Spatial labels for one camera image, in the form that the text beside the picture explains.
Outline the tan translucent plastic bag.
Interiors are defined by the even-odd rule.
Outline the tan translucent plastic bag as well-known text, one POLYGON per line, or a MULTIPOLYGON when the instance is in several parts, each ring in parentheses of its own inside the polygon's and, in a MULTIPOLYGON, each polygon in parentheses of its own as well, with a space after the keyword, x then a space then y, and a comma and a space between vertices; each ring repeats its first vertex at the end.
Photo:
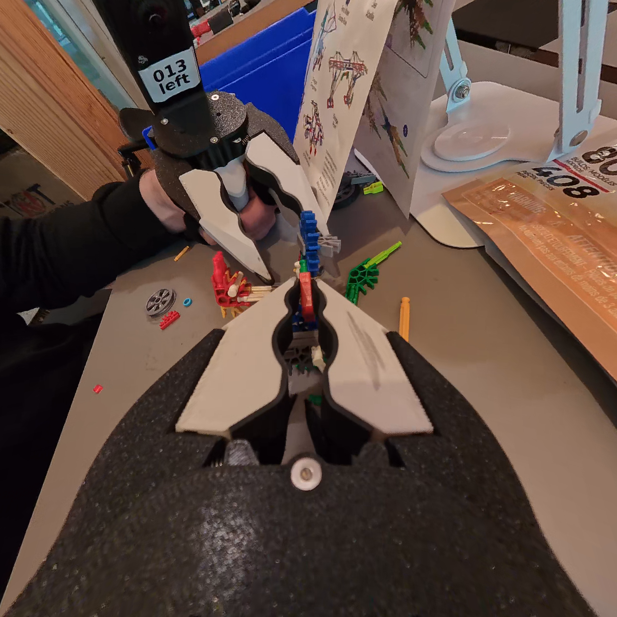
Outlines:
POLYGON ((616 130, 443 193, 616 379, 616 130))

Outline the colourful toy construction model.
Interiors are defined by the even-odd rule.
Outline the colourful toy construction model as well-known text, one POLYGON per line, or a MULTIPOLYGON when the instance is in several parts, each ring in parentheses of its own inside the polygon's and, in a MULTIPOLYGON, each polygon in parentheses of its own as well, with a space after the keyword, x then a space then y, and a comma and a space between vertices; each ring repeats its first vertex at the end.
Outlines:
MULTIPOLYGON (((323 273, 320 258, 332 258, 341 249, 341 240, 332 235, 322 235, 317 230, 315 214, 311 211, 300 215, 297 233, 299 257, 294 264, 294 275, 299 281, 300 294, 292 316, 292 341, 283 355, 288 375, 310 373, 325 366, 318 349, 318 321, 312 281, 323 273)), ((277 285, 256 286, 247 281, 241 271, 231 273, 218 251, 213 259, 212 288, 223 318, 232 318, 246 311, 256 302, 266 298, 277 285)))

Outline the person's black clothing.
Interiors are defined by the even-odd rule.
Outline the person's black clothing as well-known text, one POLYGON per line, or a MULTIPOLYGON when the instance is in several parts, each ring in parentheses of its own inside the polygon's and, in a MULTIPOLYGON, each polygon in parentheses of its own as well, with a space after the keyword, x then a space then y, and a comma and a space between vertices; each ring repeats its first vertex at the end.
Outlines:
POLYGON ((73 325, 1 318, 1 591, 17 559, 102 314, 73 325))

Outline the person's left hand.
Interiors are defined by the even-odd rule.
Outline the person's left hand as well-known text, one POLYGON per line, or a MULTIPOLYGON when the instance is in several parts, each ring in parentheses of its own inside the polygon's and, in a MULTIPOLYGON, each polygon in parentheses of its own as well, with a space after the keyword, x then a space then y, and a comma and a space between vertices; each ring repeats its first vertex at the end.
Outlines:
MULTIPOLYGON (((240 212, 246 234, 254 241, 265 238, 276 223, 276 205, 266 204, 248 184, 249 200, 240 212)), ((172 234, 186 232, 184 212, 167 196, 153 169, 146 170, 139 179, 140 194, 153 214, 172 234)))

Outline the green connector with lime rod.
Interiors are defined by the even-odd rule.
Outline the green connector with lime rod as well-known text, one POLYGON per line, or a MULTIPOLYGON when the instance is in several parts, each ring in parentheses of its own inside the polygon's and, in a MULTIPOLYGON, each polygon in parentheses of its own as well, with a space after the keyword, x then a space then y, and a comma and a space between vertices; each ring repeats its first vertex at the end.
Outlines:
POLYGON ((367 258, 349 272, 345 289, 345 298, 352 304, 358 305, 360 295, 366 295, 366 289, 374 289, 380 275, 379 265, 397 251, 401 241, 381 251, 372 258, 367 258))

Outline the white metal stand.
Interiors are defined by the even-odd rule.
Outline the white metal stand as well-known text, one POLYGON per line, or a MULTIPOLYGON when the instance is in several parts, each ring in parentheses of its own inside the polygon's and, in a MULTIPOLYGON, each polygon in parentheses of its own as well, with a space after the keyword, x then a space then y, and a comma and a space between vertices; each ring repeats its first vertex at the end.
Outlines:
POLYGON ((590 138, 600 117, 608 1, 559 1, 559 101, 468 76, 452 19, 420 151, 410 216, 456 249, 483 245, 443 193, 509 162, 545 163, 590 138))

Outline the white instruction booklet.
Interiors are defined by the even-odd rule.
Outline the white instruction booklet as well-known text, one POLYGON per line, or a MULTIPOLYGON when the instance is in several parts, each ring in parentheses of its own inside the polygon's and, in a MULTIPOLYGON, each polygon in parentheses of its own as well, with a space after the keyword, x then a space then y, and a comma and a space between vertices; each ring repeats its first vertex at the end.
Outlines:
POLYGON ((409 218, 455 1, 394 1, 353 146, 409 218))

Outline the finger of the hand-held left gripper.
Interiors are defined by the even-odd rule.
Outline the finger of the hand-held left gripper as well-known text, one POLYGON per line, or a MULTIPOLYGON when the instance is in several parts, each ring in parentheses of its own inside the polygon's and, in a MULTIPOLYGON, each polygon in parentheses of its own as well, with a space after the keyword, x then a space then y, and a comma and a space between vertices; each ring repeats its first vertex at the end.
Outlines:
POLYGON ((265 284, 274 279, 253 239, 246 235, 239 213, 231 204, 224 184, 212 171, 192 169, 179 180, 195 206, 199 224, 227 253, 265 284))
POLYGON ((282 206, 296 215, 313 212, 318 231, 323 236, 330 234, 327 217, 321 211, 302 166, 269 135, 262 132, 248 141, 245 161, 251 178, 271 189, 282 206))

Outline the person's left forearm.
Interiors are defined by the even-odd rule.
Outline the person's left forearm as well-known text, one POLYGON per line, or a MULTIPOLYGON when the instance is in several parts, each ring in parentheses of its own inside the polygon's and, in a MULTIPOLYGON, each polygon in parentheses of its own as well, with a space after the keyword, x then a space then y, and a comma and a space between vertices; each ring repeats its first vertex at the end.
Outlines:
POLYGON ((66 307, 172 243, 138 176, 40 217, 1 217, 1 315, 66 307))

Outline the black toy wheel grey connector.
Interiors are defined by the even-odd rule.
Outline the black toy wheel grey connector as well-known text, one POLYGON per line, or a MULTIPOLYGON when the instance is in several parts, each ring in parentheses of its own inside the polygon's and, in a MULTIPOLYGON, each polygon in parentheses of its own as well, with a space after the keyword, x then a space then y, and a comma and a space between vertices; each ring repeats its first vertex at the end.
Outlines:
POLYGON ((363 194, 363 190, 376 180, 376 175, 370 172, 344 172, 341 184, 335 196, 333 210, 339 210, 350 206, 361 194, 363 194))

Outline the brown wooden board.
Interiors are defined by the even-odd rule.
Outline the brown wooden board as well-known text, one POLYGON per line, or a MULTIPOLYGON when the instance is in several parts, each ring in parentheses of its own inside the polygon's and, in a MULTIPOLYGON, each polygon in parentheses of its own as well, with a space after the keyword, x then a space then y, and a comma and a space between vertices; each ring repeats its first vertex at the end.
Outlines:
POLYGON ((198 65, 216 58, 311 2, 261 1, 256 8, 240 15, 233 25, 219 33, 206 33, 201 37, 196 48, 198 65))

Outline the blue plastic bin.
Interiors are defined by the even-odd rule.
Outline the blue plastic bin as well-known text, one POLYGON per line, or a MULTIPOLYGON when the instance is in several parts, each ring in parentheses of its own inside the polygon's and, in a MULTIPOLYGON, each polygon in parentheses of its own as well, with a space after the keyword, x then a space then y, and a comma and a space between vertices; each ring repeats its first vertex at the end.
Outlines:
POLYGON ((200 65, 206 91, 226 91, 274 118, 293 141, 317 2, 200 65))

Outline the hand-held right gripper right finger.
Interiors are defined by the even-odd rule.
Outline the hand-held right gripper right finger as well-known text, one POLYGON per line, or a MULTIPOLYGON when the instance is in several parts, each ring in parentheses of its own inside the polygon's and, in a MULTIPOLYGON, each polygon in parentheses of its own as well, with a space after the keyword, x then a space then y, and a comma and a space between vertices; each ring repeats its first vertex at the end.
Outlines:
POLYGON ((321 424, 335 443, 430 434, 433 425, 390 343, 390 332, 325 282, 318 297, 325 351, 321 424))

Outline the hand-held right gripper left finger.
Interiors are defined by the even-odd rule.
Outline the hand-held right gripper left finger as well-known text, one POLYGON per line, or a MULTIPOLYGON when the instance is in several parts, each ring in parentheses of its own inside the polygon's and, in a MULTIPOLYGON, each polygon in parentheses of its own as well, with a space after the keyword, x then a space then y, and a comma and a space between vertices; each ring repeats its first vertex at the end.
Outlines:
POLYGON ((274 330, 289 315, 295 277, 223 327, 224 335, 175 424, 177 433, 230 438, 241 422, 287 391, 274 330))

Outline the wooden cabinet panel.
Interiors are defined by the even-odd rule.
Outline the wooden cabinet panel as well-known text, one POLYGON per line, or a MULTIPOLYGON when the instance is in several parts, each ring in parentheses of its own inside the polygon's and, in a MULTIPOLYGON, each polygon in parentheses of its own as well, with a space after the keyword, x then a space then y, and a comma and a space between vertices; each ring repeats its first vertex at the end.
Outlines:
POLYGON ((1 129, 82 198, 126 179, 117 114, 23 1, 1 1, 1 129))

